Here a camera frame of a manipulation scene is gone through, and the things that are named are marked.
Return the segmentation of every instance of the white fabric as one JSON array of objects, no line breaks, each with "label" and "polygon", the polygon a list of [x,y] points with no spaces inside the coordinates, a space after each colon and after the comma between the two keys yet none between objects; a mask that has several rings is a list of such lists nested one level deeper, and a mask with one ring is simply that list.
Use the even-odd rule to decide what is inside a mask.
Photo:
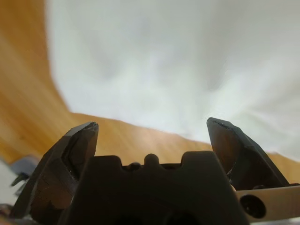
[{"label": "white fabric", "polygon": [[299,0],[48,0],[70,111],[210,142],[208,117],[300,160]]}]

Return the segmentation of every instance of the screw hole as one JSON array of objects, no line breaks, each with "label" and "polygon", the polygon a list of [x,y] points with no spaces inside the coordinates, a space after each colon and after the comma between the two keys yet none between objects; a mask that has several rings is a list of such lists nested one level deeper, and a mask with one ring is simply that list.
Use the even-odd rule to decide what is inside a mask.
[{"label": "screw hole", "polygon": [[262,200],[254,195],[245,195],[240,198],[244,211],[254,218],[261,219],[266,215],[266,207]]}]

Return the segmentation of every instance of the wooden floor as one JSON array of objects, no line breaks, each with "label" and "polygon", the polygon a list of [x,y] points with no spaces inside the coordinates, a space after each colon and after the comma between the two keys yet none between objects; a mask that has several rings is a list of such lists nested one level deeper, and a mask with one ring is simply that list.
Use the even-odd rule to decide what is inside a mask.
[{"label": "wooden floor", "polygon": [[[46,52],[42,0],[0,0],[0,155],[9,163],[42,156],[71,127],[100,125],[97,155],[118,155],[123,164],[154,153],[161,163],[179,162],[185,151],[210,146],[178,135],[124,122],[70,113],[56,91]],[[300,181],[300,164],[271,158],[290,182]]]}]

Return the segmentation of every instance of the black plastic part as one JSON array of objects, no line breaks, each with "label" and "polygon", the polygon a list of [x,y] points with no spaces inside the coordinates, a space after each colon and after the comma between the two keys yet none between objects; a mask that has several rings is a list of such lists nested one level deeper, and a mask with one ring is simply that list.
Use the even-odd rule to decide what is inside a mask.
[{"label": "black plastic part", "polygon": [[289,186],[262,148],[232,123],[207,120],[210,141],[230,183],[236,190]]},{"label": "black plastic part", "polygon": [[138,170],[116,156],[91,158],[60,225],[247,225],[213,152],[187,152],[165,169],[148,155]]},{"label": "black plastic part", "polygon": [[30,215],[44,225],[56,224],[75,193],[85,162],[95,155],[98,124],[72,128],[41,159],[11,210],[11,218]]}]

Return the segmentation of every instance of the wooden surface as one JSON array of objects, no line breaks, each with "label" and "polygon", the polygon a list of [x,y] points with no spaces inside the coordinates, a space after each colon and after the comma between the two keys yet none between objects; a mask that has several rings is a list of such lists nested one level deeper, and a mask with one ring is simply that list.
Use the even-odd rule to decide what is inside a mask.
[{"label": "wooden surface", "polygon": [[[185,151],[210,146],[178,135],[124,122],[70,113],[56,91],[46,52],[42,0],[0,0],[0,155],[9,163],[42,156],[71,127],[100,125],[97,155],[117,155],[123,164],[154,153],[161,163],[179,162]],[[271,156],[290,182],[300,181],[300,164]]]}]

